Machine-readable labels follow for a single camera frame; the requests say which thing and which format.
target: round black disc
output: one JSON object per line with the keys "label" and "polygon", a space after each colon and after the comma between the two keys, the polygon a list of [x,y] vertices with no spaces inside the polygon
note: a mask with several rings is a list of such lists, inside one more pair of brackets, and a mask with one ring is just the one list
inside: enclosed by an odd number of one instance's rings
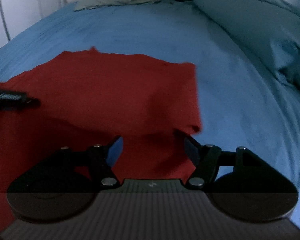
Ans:
{"label": "round black disc", "polygon": [[92,182],[76,172],[39,167],[14,180],[7,200],[16,217],[54,222],[82,212],[94,199]]}
{"label": "round black disc", "polygon": [[213,202],[230,216],[249,222],[267,222],[287,216],[298,201],[291,182],[280,192],[273,182],[263,178],[238,179],[227,174],[213,183]]}

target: black device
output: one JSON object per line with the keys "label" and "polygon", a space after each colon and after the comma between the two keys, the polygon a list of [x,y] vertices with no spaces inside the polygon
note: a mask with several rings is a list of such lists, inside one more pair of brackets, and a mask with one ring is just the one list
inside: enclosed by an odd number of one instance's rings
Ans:
{"label": "black device", "polygon": [[40,100],[28,97],[27,93],[0,90],[0,111],[21,110],[23,108],[38,106],[40,106]]}
{"label": "black device", "polygon": [[[16,220],[2,239],[300,239],[288,219],[298,192],[245,147],[235,152],[186,136],[196,169],[180,179],[125,179],[111,167],[122,137],[84,152],[68,147],[16,178],[7,200]],[[86,166],[90,179],[74,171]],[[216,179],[220,166],[233,172]]]}

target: light blue blanket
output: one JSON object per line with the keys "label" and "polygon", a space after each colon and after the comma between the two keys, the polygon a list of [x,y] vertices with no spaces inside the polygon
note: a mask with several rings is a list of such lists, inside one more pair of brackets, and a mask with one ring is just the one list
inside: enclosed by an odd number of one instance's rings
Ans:
{"label": "light blue blanket", "polygon": [[290,179],[299,190],[291,220],[300,227],[297,89],[280,84],[257,57],[240,48],[191,2],[163,0],[80,12],[73,8],[73,4],[62,8],[1,48],[0,81],[65,50],[91,46],[106,53],[194,63],[204,125],[195,139],[229,151],[246,146]]}

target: red cloth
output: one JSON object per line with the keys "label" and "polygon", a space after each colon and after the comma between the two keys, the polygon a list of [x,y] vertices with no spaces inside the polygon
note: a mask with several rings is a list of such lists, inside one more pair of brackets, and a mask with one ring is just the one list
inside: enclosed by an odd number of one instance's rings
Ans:
{"label": "red cloth", "polygon": [[117,177],[186,180],[194,166],[178,129],[201,129],[195,67],[145,55],[63,52],[1,89],[26,91],[41,107],[0,112],[0,231],[13,221],[9,184],[56,149],[75,151],[122,135]]}

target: metal screw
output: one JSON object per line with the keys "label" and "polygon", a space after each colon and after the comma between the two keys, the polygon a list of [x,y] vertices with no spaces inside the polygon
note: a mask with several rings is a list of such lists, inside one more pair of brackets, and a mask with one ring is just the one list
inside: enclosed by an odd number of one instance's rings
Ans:
{"label": "metal screw", "polygon": [[101,184],[103,186],[112,187],[117,183],[115,178],[104,178],[101,180]]}
{"label": "metal screw", "polygon": [[189,179],[189,184],[193,187],[200,189],[200,188],[203,188],[203,186],[204,186],[204,179],[194,177],[194,178]]}

